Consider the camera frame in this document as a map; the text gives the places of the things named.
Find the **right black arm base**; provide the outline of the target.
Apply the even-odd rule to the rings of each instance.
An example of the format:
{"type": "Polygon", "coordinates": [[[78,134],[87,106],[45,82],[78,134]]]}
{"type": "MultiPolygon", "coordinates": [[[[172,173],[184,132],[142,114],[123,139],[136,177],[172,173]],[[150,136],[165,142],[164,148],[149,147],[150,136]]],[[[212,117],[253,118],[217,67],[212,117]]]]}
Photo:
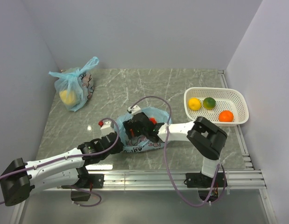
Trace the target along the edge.
{"type": "MultiPolygon", "coordinates": [[[[202,173],[186,173],[184,184],[187,188],[202,188],[209,189],[211,187],[213,178],[202,175],[202,173]]],[[[208,199],[209,203],[213,203],[220,198],[227,187],[227,181],[223,173],[218,173],[213,185],[212,192],[208,199]]]]}

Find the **blue plastic bag with print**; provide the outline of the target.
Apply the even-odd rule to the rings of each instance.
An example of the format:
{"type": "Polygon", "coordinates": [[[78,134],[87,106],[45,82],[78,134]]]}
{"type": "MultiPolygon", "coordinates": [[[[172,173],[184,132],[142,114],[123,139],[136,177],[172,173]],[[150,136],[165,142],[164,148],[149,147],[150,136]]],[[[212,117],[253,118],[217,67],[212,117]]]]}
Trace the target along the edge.
{"type": "MultiPolygon", "coordinates": [[[[158,123],[165,123],[169,118],[169,113],[160,110],[155,107],[146,107],[142,108],[142,112],[147,115],[149,118],[154,118],[158,123]]],[[[125,128],[123,123],[132,118],[132,115],[126,113],[125,115],[121,115],[117,118],[116,123],[119,127],[119,136],[120,140],[123,143],[123,151],[127,153],[140,153],[153,149],[159,149],[164,147],[163,142],[154,143],[148,140],[144,135],[140,135],[138,137],[133,137],[131,140],[125,133],[125,128]]]]}

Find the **yellow lemon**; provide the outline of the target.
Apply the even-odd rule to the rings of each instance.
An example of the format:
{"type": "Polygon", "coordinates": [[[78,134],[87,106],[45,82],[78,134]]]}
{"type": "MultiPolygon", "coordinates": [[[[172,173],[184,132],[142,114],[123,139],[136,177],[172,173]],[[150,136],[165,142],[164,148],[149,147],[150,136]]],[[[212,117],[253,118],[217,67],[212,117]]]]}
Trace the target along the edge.
{"type": "Polygon", "coordinates": [[[193,111],[198,111],[201,108],[201,102],[197,98],[191,98],[188,100],[188,107],[193,111]]]}

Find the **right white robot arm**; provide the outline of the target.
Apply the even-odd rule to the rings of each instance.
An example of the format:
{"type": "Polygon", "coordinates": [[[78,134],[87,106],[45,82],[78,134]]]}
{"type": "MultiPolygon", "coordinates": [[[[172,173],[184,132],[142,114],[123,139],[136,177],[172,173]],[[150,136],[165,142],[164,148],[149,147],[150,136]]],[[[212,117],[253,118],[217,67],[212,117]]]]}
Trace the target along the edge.
{"type": "Polygon", "coordinates": [[[227,133],[205,117],[180,124],[158,123],[147,117],[144,112],[135,114],[123,122],[128,139],[145,136],[152,143],[169,141],[188,141],[203,156],[200,180],[205,186],[217,181],[215,173],[220,153],[226,143],[227,133]]]}

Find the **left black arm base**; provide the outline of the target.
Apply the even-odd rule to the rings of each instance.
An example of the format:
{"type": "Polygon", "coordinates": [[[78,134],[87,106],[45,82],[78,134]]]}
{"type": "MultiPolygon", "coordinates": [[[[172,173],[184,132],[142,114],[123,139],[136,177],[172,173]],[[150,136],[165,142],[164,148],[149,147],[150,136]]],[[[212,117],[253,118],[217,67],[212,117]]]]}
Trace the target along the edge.
{"type": "MultiPolygon", "coordinates": [[[[92,191],[93,189],[101,189],[103,187],[103,182],[104,174],[90,174],[89,177],[79,180],[78,183],[74,185],[74,187],[86,191],[92,191]]],[[[87,202],[91,197],[90,193],[85,193],[76,189],[71,190],[71,200],[75,203],[87,202]]]]}

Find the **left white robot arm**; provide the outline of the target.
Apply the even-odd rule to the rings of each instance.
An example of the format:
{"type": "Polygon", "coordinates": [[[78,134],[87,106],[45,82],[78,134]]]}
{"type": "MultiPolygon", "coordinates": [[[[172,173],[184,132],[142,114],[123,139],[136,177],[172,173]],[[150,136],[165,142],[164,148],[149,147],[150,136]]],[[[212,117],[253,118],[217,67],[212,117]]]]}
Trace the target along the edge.
{"type": "Polygon", "coordinates": [[[122,152],[123,148],[118,134],[110,133],[47,159],[28,162],[15,159],[0,176],[3,204],[14,206],[34,193],[59,186],[89,188],[93,177],[86,167],[122,152]]]}

